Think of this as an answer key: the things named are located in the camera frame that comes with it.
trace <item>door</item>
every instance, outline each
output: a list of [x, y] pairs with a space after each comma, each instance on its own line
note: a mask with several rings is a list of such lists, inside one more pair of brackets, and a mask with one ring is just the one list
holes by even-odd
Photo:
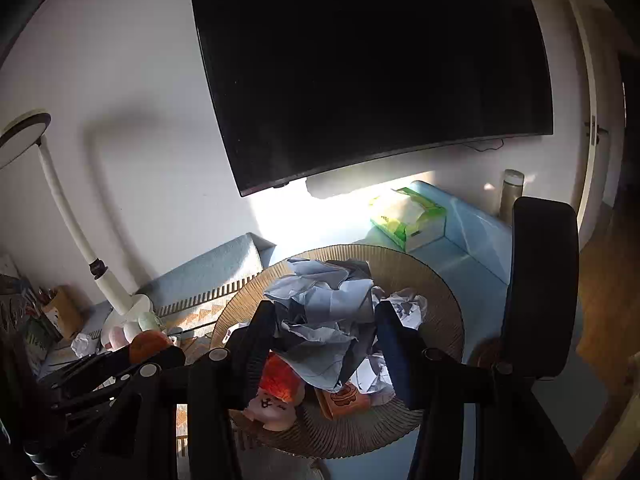
[[589, 136], [584, 187], [578, 208], [578, 240], [580, 248], [589, 241], [596, 227], [598, 212], [609, 167], [609, 131], [604, 67], [605, 38], [593, 19], [590, 0], [569, 0], [582, 41], [589, 84], [589, 115], [585, 117], [585, 134]]

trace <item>round tray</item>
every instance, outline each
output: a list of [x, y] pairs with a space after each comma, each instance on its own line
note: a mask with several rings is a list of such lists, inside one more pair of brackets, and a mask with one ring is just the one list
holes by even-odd
[[[460, 361], [465, 340], [460, 307], [447, 284], [431, 268], [414, 257], [384, 247], [368, 245], [335, 245], [297, 254], [317, 260], [354, 258], [369, 263], [375, 285], [387, 294], [405, 287], [414, 288], [427, 298], [427, 315], [418, 330], [431, 347], [440, 348]], [[272, 265], [247, 283], [225, 307], [216, 323], [211, 347], [222, 346], [229, 327], [249, 321], [263, 290], [284, 274], [291, 274], [286, 260]], [[391, 444], [416, 428], [422, 412], [412, 412], [397, 397], [366, 412], [353, 413], [337, 420], [322, 415], [311, 386], [306, 386], [305, 400], [296, 409], [296, 423], [287, 431], [265, 430], [241, 412], [231, 417], [243, 431], [256, 436], [267, 446], [296, 455], [313, 458], [341, 458], [373, 451]]]

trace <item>black rounded rectangular object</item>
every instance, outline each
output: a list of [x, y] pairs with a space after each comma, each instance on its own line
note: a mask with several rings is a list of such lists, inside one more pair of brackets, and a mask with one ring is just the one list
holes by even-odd
[[531, 0], [192, 0], [241, 195], [381, 156], [552, 133]]

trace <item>desk lamp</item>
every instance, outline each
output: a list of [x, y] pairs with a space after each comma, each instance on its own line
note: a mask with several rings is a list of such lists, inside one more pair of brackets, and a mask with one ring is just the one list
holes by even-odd
[[152, 309], [152, 303], [145, 294], [130, 296], [116, 276], [109, 270], [109, 267], [104, 265], [104, 262], [97, 257], [91, 245], [89, 245], [89, 241], [84, 236], [76, 217], [71, 211], [65, 193], [62, 191], [60, 180], [53, 167], [51, 154], [47, 149], [44, 131], [50, 122], [51, 116], [46, 111], [32, 110], [9, 123], [0, 135], [0, 170], [22, 155], [31, 146], [38, 147], [42, 171], [47, 184], [49, 184], [53, 200], [58, 206], [71, 237], [89, 265], [89, 270], [94, 276], [96, 285], [113, 306], [114, 310], [109, 314], [102, 327], [101, 339], [105, 344], [109, 340], [109, 330], [113, 326], [121, 325], [125, 321], [137, 321], [142, 312], [149, 312]]

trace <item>lamp head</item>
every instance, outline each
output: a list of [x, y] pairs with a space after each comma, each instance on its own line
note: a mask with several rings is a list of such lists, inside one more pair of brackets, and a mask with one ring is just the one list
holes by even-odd
[[0, 170], [36, 144], [50, 122], [44, 110], [31, 110], [11, 121], [0, 135]]

